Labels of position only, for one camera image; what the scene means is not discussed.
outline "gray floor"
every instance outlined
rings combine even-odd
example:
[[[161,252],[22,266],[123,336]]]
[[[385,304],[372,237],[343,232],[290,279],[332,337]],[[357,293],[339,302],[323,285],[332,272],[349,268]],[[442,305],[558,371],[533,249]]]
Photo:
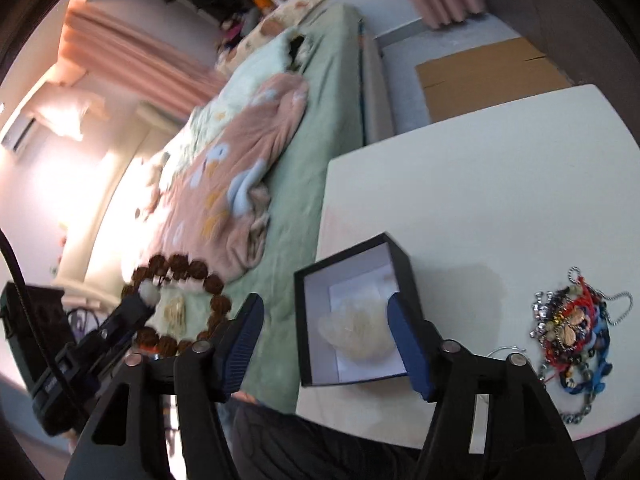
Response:
[[[396,124],[403,134],[431,123],[415,66],[519,34],[491,14],[470,18],[440,30],[427,30],[382,48],[386,84]]]

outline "metal bolt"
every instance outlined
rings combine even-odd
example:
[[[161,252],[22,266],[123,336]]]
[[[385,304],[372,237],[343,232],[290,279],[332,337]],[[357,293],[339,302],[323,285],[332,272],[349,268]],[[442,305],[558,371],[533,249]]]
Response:
[[[129,354],[124,358],[124,364],[127,366],[138,366],[142,362],[141,354]]]
[[[527,358],[522,354],[511,354],[509,356],[509,361],[511,361],[512,365],[516,366],[524,366],[527,364]]]
[[[442,342],[442,349],[450,354],[455,354],[460,352],[460,343],[453,341],[453,339],[447,339]]]
[[[204,352],[206,352],[207,350],[209,350],[209,348],[211,348],[211,345],[209,344],[209,341],[196,341],[191,348],[193,349],[194,352],[196,352],[196,354],[204,354]]]

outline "light green quilt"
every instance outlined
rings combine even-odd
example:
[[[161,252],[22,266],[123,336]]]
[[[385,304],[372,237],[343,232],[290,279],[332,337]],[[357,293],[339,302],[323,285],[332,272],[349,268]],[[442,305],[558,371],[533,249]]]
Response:
[[[265,179],[272,200],[262,261],[224,292],[233,314],[250,292],[264,300],[264,326],[242,390],[284,413],[295,412],[300,385],[293,273],[316,258],[329,161],[363,141],[360,20],[353,7],[335,6],[301,27],[312,40],[300,71],[310,86],[306,114]]]

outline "cardboard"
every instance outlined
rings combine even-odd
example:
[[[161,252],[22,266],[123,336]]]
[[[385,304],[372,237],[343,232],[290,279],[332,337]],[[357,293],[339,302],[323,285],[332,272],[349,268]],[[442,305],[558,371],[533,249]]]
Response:
[[[409,257],[381,234],[334,254],[294,275],[298,363],[303,386],[329,386],[375,381],[406,374],[397,348],[376,360],[354,361],[319,333],[319,320],[340,311],[340,304],[371,287],[383,301],[400,292],[422,317]]]
[[[415,69],[434,123],[571,86],[524,38],[479,46]]]

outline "dark pants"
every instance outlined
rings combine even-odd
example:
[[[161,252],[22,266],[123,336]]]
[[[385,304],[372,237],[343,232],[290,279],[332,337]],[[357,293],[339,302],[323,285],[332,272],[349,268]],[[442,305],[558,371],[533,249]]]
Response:
[[[242,480],[410,479],[420,453],[243,402],[231,441]]]

